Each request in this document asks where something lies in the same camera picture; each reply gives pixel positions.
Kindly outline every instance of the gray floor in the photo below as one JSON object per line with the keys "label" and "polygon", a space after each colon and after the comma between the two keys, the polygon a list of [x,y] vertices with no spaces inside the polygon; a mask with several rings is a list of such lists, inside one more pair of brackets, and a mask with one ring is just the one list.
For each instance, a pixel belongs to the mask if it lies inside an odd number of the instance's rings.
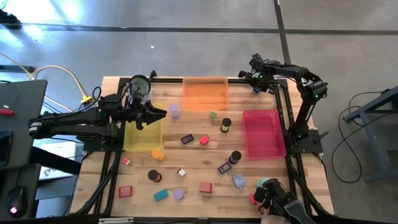
{"label": "gray floor", "polygon": [[[398,30],[398,2],[394,0],[280,0],[286,29]],[[266,0],[118,0],[29,1],[9,0],[4,9],[22,22],[113,27],[189,27],[277,29],[273,1]],[[279,34],[186,32],[72,32],[48,31],[28,26],[22,31],[0,29],[0,51],[24,65],[69,68],[85,90],[101,84],[105,75],[229,76],[248,70],[251,55],[283,60]],[[340,182],[330,157],[341,141],[337,122],[348,100],[364,91],[397,85],[396,35],[287,35],[292,63],[306,66],[328,86],[313,117],[323,139],[333,206],[348,218],[396,222],[398,180],[365,184]],[[9,62],[0,58],[0,63]],[[80,94],[66,73],[50,69],[39,74],[49,81],[48,96],[75,109]],[[24,80],[24,74],[0,73],[1,79]],[[372,99],[360,96],[354,105]],[[357,127],[343,124],[348,134]],[[364,173],[376,171],[364,132],[349,142]],[[335,167],[345,179],[355,179],[358,165],[346,146],[336,153]],[[40,210],[39,216],[56,215]]]}

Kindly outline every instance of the black desk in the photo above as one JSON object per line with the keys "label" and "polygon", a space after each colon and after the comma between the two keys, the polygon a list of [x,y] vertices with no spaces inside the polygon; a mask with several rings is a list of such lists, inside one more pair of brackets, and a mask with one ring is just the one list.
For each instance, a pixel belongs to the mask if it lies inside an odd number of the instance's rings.
{"label": "black desk", "polygon": [[15,99],[10,106],[15,115],[0,115],[0,131],[11,130],[13,133],[8,163],[0,167],[0,221],[13,219],[6,209],[5,199],[8,192],[17,185],[25,187],[28,201],[28,211],[21,218],[35,217],[35,195],[41,165],[72,174],[79,173],[79,162],[32,147],[33,139],[29,136],[28,123],[40,115],[46,87],[45,80],[0,83],[0,107],[10,105]]}

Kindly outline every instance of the black metal frame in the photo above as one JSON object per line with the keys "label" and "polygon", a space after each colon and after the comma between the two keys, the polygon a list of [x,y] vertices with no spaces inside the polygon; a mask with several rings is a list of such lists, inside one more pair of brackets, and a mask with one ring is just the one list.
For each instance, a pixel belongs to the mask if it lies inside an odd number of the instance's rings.
{"label": "black metal frame", "polygon": [[[156,75],[155,71],[152,71],[152,73],[150,74],[150,77],[149,77],[149,80],[151,81],[151,83],[182,83],[183,82],[183,78],[167,78],[167,77],[166,78],[156,78],[156,76],[157,75]],[[124,84],[126,84],[128,82],[128,80],[129,80],[129,78],[120,78],[119,79],[118,93],[121,93]],[[228,79],[228,83],[229,84],[247,84],[243,79],[240,79],[240,78],[229,78]],[[282,88],[282,91],[283,91],[283,94],[284,94],[284,97],[285,97],[286,107],[287,107],[287,114],[288,114],[288,117],[289,117],[289,123],[291,125],[294,122],[294,116],[293,116],[292,104],[290,102],[288,84],[287,84],[286,80],[278,80],[278,83],[280,84],[278,86]],[[280,125],[281,125],[283,130],[286,130],[286,125],[285,125],[285,121],[284,121],[284,114],[283,114],[283,108],[282,108],[282,102],[281,102],[280,92],[279,91],[276,91],[275,99],[276,99],[276,102],[277,102],[277,110],[279,112]],[[287,151],[286,164],[287,164],[287,172],[288,172],[288,177],[289,177],[290,191],[291,191],[291,193],[294,196],[297,196],[297,189],[296,189],[296,186],[295,186],[295,180],[294,180],[294,177],[293,177],[293,173],[289,169],[289,161],[291,161],[291,158],[290,158],[291,157],[291,152],[290,152],[289,149],[286,149],[286,151]],[[103,166],[102,166],[102,170],[101,170],[101,176],[99,178],[99,182],[100,183],[101,183],[101,181],[103,181],[104,177],[107,174],[110,155],[111,155],[111,152],[105,152],[104,162],[103,162]],[[303,168],[303,162],[302,162],[301,155],[300,154],[295,154],[295,158],[296,158],[297,165],[298,165],[298,167],[297,167],[298,174],[299,174],[300,178],[302,179],[303,183],[306,185],[305,174],[304,174],[304,168]],[[108,200],[107,200],[107,203],[106,203],[106,208],[105,208],[105,210],[103,212],[106,215],[110,215],[111,214],[112,204],[113,204],[113,197],[114,197],[113,192],[114,192],[114,189],[116,187],[117,175],[118,175],[118,171],[116,170],[116,173],[112,176],[112,179],[111,179],[110,188],[109,188],[109,194],[108,194]],[[95,202],[94,214],[100,214],[102,196],[103,196],[103,192],[101,191],[97,201]],[[311,206],[310,206],[310,203],[308,202],[308,198],[306,196],[304,196],[304,204],[305,204],[306,212],[309,215],[311,215],[312,214]],[[168,218],[160,218],[160,219],[161,220],[170,220]],[[234,222],[242,221],[242,222],[246,222],[246,223],[259,223],[259,219],[256,219],[256,218],[225,218],[225,219],[222,218],[222,219],[220,219],[218,221],[230,222],[231,220],[234,220]]]}

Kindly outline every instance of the wooden plank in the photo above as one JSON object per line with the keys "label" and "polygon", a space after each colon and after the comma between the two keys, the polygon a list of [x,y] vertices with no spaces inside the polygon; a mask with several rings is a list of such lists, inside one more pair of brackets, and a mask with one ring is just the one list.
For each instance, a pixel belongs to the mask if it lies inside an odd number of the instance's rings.
{"label": "wooden plank", "polygon": [[[119,78],[104,77],[102,95],[115,93]],[[290,80],[288,80],[288,84],[291,86],[289,93],[293,113],[296,116],[302,100],[295,84]],[[112,216],[261,217],[256,206],[249,203],[248,196],[250,193],[254,193],[257,180],[263,177],[276,177],[285,189],[289,190],[284,159],[250,161],[243,156],[225,175],[220,175],[216,169],[228,160],[234,150],[239,150],[245,155],[241,121],[243,110],[276,109],[274,96],[267,93],[257,95],[252,92],[249,85],[230,84],[228,109],[217,112],[217,117],[210,119],[209,111],[185,111],[183,109],[182,85],[180,83],[154,83],[152,86],[154,101],[161,102],[165,110],[172,103],[178,104],[180,117],[178,120],[174,120],[169,113],[162,120],[165,161],[153,160],[150,152],[122,153],[122,158],[129,158],[132,166],[120,165],[116,191],[118,187],[132,185],[134,193],[132,197],[128,198],[115,196]],[[289,126],[283,98],[282,107],[286,125]],[[225,117],[232,120],[232,126],[228,133],[221,133],[220,125]],[[193,134],[195,141],[183,145],[180,139],[190,133]],[[206,146],[202,146],[198,142],[204,135],[208,135],[210,138],[210,142]],[[78,210],[98,185],[103,156],[102,152],[95,152],[83,162],[71,211]],[[303,155],[303,164],[308,187],[325,209],[333,213],[322,164],[313,155]],[[183,168],[187,172],[185,177],[177,175],[176,171],[179,168]],[[147,173],[151,169],[156,169],[162,174],[161,182],[155,183],[147,178]],[[240,190],[234,187],[232,176],[236,174],[244,176],[245,189]],[[214,183],[214,192],[212,194],[199,192],[200,182]],[[185,198],[181,201],[172,197],[172,191],[176,188],[185,192]],[[162,189],[167,189],[170,196],[155,202],[153,194]],[[109,187],[106,187],[102,209],[104,209],[108,191]]]}

